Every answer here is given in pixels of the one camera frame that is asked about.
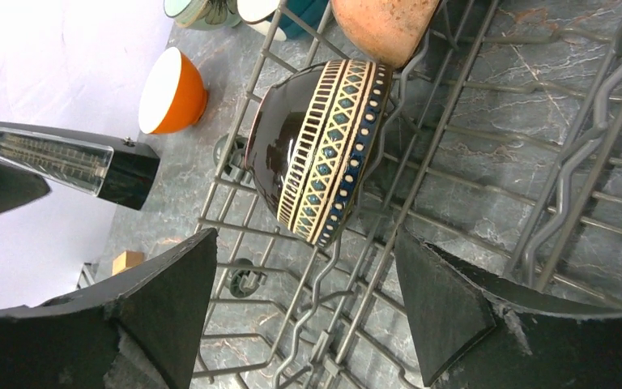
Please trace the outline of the dark brown patterned bowl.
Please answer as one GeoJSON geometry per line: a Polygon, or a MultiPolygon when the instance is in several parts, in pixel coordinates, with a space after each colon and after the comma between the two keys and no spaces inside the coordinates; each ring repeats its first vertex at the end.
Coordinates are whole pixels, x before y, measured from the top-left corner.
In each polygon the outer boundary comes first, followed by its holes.
{"type": "Polygon", "coordinates": [[[390,97],[393,68],[362,59],[309,66],[269,87],[245,169],[276,220],[326,248],[347,223],[390,97]]]}

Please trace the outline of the pink speckled bowl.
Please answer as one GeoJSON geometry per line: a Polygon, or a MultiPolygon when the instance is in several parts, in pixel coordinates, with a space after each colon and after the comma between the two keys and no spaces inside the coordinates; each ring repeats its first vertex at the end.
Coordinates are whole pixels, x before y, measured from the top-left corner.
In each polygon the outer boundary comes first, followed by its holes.
{"type": "Polygon", "coordinates": [[[345,37],[362,53],[395,68],[414,56],[440,2],[437,0],[331,0],[345,37]]]}

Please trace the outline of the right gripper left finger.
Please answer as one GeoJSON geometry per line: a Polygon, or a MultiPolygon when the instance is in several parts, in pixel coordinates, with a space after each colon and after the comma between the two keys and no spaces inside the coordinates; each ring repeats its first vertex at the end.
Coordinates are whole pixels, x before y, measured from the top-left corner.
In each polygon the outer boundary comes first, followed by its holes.
{"type": "Polygon", "coordinates": [[[39,306],[0,310],[0,388],[187,388],[218,233],[39,306]]]}

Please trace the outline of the mint green flower bowl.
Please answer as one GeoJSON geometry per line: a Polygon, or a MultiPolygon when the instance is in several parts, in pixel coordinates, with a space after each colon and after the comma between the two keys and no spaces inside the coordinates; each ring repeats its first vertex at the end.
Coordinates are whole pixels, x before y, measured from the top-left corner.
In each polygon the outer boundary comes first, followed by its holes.
{"type": "Polygon", "coordinates": [[[235,27],[241,21],[237,1],[163,0],[163,8],[178,27],[197,31],[235,27]]]}

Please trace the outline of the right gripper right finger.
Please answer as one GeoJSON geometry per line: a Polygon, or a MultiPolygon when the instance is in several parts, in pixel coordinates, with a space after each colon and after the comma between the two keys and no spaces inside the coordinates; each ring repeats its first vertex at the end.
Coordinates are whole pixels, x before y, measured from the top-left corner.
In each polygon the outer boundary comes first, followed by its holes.
{"type": "Polygon", "coordinates": [[[428,388],[622,388],[622,310],[540,293],[400,229],[394,259],[428,388]]]}

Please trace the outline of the orange bowl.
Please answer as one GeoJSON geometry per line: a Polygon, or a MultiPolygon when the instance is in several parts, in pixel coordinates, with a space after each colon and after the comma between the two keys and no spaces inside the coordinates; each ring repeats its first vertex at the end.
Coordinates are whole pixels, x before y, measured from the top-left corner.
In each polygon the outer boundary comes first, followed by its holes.
{"type": "Polygon", "coordinates": [[[196,124],[208,103],[198,68],[177,47],[167,48],[151,68],[138,107],[145,135],[172,134],[196,124]]]}

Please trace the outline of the teal and white bowl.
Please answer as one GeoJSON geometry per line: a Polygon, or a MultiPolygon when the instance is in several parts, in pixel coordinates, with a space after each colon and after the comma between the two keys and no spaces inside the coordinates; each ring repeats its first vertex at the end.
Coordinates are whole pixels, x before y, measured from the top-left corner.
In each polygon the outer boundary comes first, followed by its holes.
{"type": "MultiPolygon", "coordinates": [[[[266,36],[273,25],[275,12],[280,1],[277,0],[237,0],[237,10],[241,19],[254,31],[266,36]]],[[[287,0],[285,6],[311,28],[317,28],[328,5],[327,0],[287,0]]],[[[292,19],[285,11],[280,13],[273,39],[275,41],[298,40],[309,33],[292,19]]]]}

